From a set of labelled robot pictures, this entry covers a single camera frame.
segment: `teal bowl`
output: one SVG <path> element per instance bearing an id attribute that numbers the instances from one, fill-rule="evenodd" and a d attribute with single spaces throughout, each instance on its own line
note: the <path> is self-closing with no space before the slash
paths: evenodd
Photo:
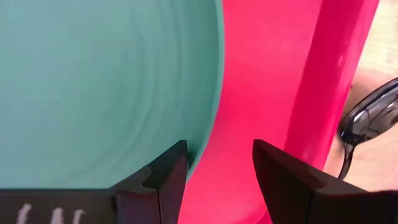
<path id="1" fill-rule="evenodd" d="M 192 172 L 220 98 L 221 1 L 2 0 L 0 188 L 104 188 L 180 139 Z"/>

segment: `beige surface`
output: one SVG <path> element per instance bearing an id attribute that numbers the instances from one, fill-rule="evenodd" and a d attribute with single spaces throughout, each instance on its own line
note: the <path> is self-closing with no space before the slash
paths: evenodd
<path id="1" fill-rule="evenodd" d="M 365 96 L 398 77 L 398 1 L 381 0 L 342 118 Z M 337 176 L 344 154 L 335 136 L 324 171 Z M 354 151 L 345 181 L 365 190 L 398 189 L 398 124 Z"/>

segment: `pink plastic surface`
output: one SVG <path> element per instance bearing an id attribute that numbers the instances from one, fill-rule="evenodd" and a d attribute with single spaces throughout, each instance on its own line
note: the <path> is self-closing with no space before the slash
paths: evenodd
<path id="1" fill-rule="evenodd" d="M 367 2 L 360 15 L 353 13 L 354 6 L 344 9 L 360 1 Z M 180 224 L 271 222 L 252 164 L 253 139 L 322 168 L 377 1 L 324 0 L 319 21 L 321 0 L 223 4 L 226 64 L 220 108 L 187 184 Z M 347 16 L 339 19 L 341 13 Z M 362 22 L 355 23 L 358 16 Z M 348 42 L 341 36 L 349 34 L 330 35 L 349 33 L 345 20 L 355 30 Z"/>

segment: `sunglasses lens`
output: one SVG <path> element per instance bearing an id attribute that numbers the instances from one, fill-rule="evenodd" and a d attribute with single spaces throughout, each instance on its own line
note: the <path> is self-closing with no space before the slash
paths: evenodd
<path id="1" fill-rule="evenodd" d="M 398 122 L 398 85 L 393 86 L 375 91 L 354 108 L 355 113 L 346 118 L 340 132 L 342 140 L 357 145 L 386 132 Z"/>

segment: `black sunglasses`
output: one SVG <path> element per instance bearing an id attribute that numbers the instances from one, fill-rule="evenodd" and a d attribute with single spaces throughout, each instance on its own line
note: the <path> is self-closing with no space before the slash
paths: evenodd
<path id="1" fill-rule="evenodd" d="M 343 120 L 339 135 L 345 154 L 339 179 L 344 179 L 358 144 L 385 133 L 398 122 L 398 78 L 384 84 L 359 102 Z"/>

